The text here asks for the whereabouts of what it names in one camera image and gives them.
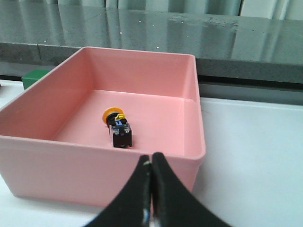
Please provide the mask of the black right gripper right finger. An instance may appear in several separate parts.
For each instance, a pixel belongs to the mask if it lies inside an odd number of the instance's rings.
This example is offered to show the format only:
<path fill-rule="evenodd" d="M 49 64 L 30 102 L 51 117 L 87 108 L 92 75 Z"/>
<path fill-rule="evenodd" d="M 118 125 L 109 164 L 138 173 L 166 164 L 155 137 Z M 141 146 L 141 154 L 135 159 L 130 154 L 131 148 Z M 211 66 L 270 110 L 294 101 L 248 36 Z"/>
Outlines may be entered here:
<path fill-rule="evenodd" d="M 152 155 L 152 200 L 161 227 L 229 226 L 187 190 L 160 152 Z"/>

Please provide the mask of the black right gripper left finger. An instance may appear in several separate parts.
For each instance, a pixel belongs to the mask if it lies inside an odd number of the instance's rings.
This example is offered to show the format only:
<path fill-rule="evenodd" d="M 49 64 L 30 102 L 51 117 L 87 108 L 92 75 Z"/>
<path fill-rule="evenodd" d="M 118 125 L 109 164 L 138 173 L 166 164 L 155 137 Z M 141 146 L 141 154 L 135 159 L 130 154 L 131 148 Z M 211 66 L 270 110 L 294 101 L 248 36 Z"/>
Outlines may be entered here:
<path fill-rule="evenodd" d="M 148 155 L 138 163 L 119 194 L 87 227 L 148 227 L 151 213 L 151 162 Z"/>

